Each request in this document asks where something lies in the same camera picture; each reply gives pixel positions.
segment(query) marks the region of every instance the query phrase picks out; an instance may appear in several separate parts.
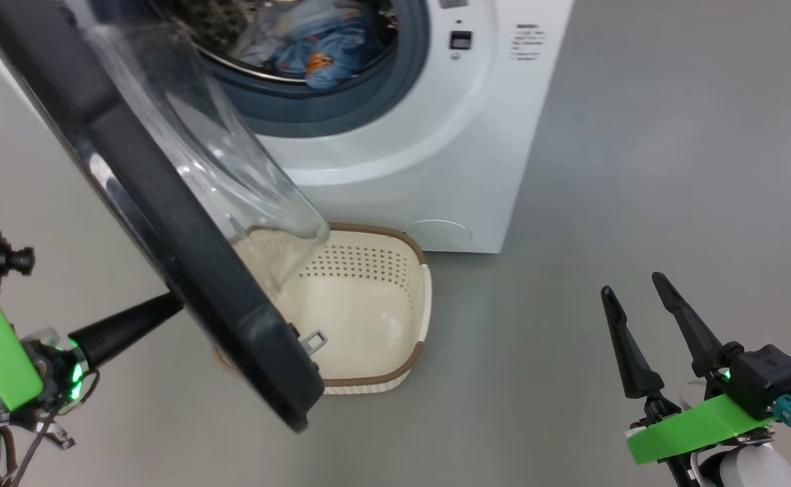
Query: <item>clothes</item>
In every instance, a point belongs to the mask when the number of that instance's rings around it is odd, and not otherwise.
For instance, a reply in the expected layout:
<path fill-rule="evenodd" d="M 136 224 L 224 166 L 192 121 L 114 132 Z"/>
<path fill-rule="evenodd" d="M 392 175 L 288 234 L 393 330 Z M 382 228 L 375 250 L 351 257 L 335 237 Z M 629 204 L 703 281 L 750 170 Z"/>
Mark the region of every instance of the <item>clothes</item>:
<path fill-rule="evenodd" d="M 356 74 L 383 50 L 377 15 L 356 0 L 275 2 L 235 44 L 235 58 L 271 62 L 280 74 L 304 76 L 313 89 L 330 89 Z"/>

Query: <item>washing machine door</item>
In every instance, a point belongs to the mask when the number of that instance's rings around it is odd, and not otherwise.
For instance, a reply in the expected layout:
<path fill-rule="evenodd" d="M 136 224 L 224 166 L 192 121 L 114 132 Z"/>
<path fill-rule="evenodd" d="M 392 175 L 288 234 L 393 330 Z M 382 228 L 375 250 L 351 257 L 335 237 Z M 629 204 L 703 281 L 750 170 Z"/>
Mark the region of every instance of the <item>washing machine door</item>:
<path fill-rule="evenodd" d="M 167 286 L 300 431 L 323 384 L 271 299 L 324 243 L 325 220 L 181 38 L 148 26 L 92 41 L 51 0 L 0 0 L 0 55 L 19 84 Z"/>

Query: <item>gray floor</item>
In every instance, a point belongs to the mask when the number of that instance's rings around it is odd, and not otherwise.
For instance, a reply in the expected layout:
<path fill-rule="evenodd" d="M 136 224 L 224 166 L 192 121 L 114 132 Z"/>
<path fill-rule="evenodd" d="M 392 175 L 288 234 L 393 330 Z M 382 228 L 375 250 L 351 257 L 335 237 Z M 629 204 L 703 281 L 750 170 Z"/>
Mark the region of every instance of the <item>gray floor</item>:
<path fill-rule="evenodd" d="M 2 302 L 67 332 L 162 286 L 35 120 L 0 83 L 0 228 L 39 257 Z M 110 364 L 64 422 L 79 446 L 43 448 L 27 484 L 671 485 L 625 449 L 641 404 L 599 290 L 673 397 L 690 361 L 652 271 L 721 340 L 791 352 L 791 0 L 577 0 L 534 155 L 504 252 L 432 257 L 399 389 L 326 398 L 293 435 L 181 315 Z"/>

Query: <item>white washing machine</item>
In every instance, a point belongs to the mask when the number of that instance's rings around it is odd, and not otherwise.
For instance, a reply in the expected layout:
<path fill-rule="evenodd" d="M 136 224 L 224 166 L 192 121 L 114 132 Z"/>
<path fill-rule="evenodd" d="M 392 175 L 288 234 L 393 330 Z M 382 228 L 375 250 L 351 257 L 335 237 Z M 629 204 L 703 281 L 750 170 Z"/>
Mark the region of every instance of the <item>white washing machine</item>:
<path fill-rule="evenodd" d="M 391 4 L 397 39 L 325 92 L 197 46 L 327 219 L 401 229 L 426 250 L 500 252 L 572 0 Z M 72 6 L 78 25 L 165 15 L 155 0 L 92 5 Z"/>

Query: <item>laundry basket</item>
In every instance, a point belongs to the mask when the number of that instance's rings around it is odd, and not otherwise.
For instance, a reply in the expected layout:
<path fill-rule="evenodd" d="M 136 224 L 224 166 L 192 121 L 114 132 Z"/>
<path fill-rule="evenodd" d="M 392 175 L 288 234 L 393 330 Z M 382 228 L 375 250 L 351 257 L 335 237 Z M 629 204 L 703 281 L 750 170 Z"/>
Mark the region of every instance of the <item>laundry basket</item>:
<path fill-rule="evenodd" d="M 389 391 L 407 378 L 428 332 L 432 278 L 425 255 L 398 231 L 330 226 L 326 246 L 284 284 L 275 305 L 301 339 L 325 336 L 312 355 L 325 394 Z"/>

